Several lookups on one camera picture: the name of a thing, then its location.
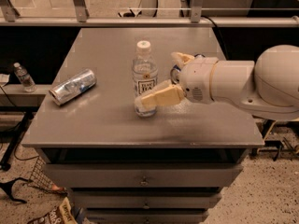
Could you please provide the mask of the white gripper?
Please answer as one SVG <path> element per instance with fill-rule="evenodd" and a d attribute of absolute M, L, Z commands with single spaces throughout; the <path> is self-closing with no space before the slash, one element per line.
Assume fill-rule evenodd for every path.
<path fill-rule="evenodd" d="M 194 57 L 190 54 L 172 52 L 174 64 L 181 69 L 179 84 L 170 79 L 156 85 L 135 98 L 135 106 L 141 110 L 150 110 L 157 106 L 178 105 L 186 96 L 193 103 L 213 103 L 210 94 L 211 73 L 219 61 L 216 57 Z"/>

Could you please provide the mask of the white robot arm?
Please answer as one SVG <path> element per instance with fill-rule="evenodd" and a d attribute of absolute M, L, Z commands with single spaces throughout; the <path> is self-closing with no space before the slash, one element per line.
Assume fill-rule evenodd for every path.
<path fill-rule="evenodd" d="M 178 67 L 170 79 L 135 98 L 142 112 L 187 99 L 192 103 L 226 103 L 255 117 L 290 121 L 299 118 L 299 48 L 278 45 L 257 61 L 174 52 Z"/>

